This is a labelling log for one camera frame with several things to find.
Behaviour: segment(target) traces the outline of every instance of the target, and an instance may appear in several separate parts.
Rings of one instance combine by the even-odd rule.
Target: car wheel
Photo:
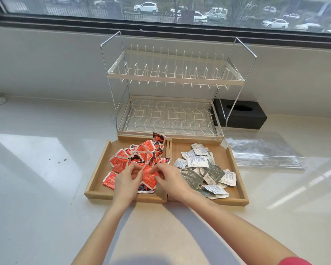
[[[57,0],[50,0],[50,2],[54,5],[57,5]]]

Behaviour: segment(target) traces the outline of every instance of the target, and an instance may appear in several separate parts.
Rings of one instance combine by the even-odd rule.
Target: black tissue box
[[[234,100],[220,100],[215,98],[213,104],[217,112],[220,125],[225,127],[225,120],[233,106]],[[266,121],[267,116],[261,109],[259,103],[254,101],[237,101],[228,119],[228,127],[260,129]]]

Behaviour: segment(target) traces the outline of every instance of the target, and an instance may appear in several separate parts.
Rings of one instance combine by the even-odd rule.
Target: two-tier dish rack
[[[110,55],[106,54],[106,47],[118,38],[122,53],[112,65],[107,64],[106,56]],[[231,59],[236,44],[253,56],[245,78]],[[228,118],[257,58],[238,38],[228,56],[222,52],[194,54],[142,44],[131,44],[125,49],[121,31],[103,42],[101,51],[117,115],[118,134],[144,136],[157,132],[169,137],[215,141],[224,138]],[[223,132],[215,125],[219,120],[213,99],[221,88],[232,86],[238,87],[238,95]],[[199,88],[197,93],[210,98],[193,98],[195,88]]]

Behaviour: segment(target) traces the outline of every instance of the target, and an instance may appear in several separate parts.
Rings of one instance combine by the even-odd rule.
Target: clear plastic bag
[[[239,167],[307,169],[305,157],[277,132],[227,130],[225,137]]]

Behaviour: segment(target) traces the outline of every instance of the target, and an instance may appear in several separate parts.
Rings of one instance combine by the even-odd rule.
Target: wooden tray
[[[105,199],[112,200],[114,190],[103,185],[103,179],[112,170],[109,159],[121,148],[128,148],[130,144],[140,144],[152,137],[130,137],[118,135],[118,140],[107,141],[102,155],[97,163],[96,169],[93,172],[90,182],[85,191],[85,196],[90,199]],[[163,157],[169,155],[168,152],[169,140],[166,140],[164,145]],[[140,193],[136,196],[135,201],[164,204],[167,202],[167,195],[161,188],[156,188],[154,193]]]
[[[230,171],[236,173],[236,186],[225,188],[225,191],[229,193],[229,197],[224,199],[216,199],[213,201],[220,205],[229,206],[246,206],[247,204],[249,204],[249,198],[246,194],[246,190],[230,146],[225,149],[221,145],[218,145],[217,142],[199,142],[196,139],[171,138],[168,150],[169,155],[167,156],[172,159],[171,165],[173,165],[178,158],[182,158],[182,151],[191,150],[192,143],[203,143],[204,147],[209,148],[209,151],[213,153],[215,162],[221,167],[221,169],[229,169]],[[177,202],[177,200],[175,200],[171,196],[168,196],[168,201]]]

